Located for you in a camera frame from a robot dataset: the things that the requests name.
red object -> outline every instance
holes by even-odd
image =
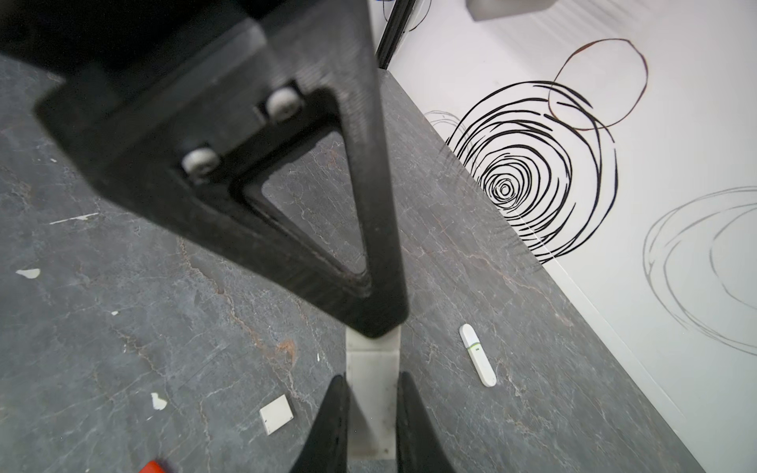
[[[154,460],[139,470],[139,473],[166,473]]]

black metal pole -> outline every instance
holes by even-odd
[[[405,26],[415,6],[416,0],[395,0],[394,8],[391,9],[389,21],[386,23],[384,34],[376,50],[376,59],[378,60],[378,67],[380,69],[389,67],[389,61],[391,61],[397,45],[400,44],[400,38],[405,31]]]

black spiral drawing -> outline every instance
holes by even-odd
[[[743,272],[757,261],[749,261],[749,248],[736,248],[740,263],[724,265],[716,251],[728,232],[757,241],[757,225],[748,218],[757,219],[757,187],[730,188],[676,207],[647,233],[643,267],[655,297],[683,327],[757,355],[757,286],[734,288],[734,282],[748,287],[754,281],[725,273]]]
[[[584,96],[557,82],[574,56],[596,45],[620,45],[640,59],[643,86],[630,110],[609,124],[602,123]],[[552,81],[498,89],[461,120],[439,110],[426,116],[536,258],[546,263],[586,243],[612,209],[618,160],[609,127],[636,107],[648,76],[646,59],[630,41],[601,39],[571,54]]]

white square tile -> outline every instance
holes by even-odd
[[[271,435],[284,424],[294,419],[289,402],[286,400],[286,394],[282,394],[273,402],[264,406],[260,410],[260,417],[263,420],[263,426],[265,426],[268,435]]]

white screw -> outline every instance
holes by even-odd
[[[275,122],[292,118],[301,108],[302,98],[292,87],[281,87],[266,100],[266,112]]]
[[[210,148],[197,148],[182,159],[182,168],[190,177],[202,177],[221,164],[221,158]]]

